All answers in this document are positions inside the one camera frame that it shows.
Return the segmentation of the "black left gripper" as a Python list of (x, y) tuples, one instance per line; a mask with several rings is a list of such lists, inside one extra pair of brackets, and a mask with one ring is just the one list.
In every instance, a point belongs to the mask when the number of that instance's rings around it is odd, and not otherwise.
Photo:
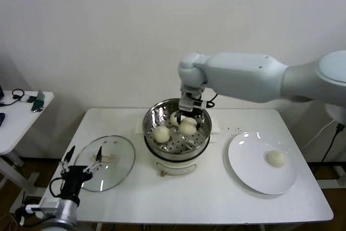
[(102, 165), (102, 147), (99, 148), (95, 161), (90, 166), (70, 166), (75, 146), (66, 153), (61, 165), (61, 176), (64, 180), (62, 191), (59, 195), (64, 200), (79, 200), (79, 192), (82, 184), (92, 179), (92, 174), (98, 171)]

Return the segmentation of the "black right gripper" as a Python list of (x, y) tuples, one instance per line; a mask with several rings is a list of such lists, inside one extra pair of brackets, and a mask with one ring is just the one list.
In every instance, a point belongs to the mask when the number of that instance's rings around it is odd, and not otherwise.
[(196, 117), (196, 129), (204, 124), (202, 110), (206, 109), (206, 101), (202, 100), (204, 89), (181, 86), (181, 111), (177, 111), (177, 123), (181, 123), (182, 115)]

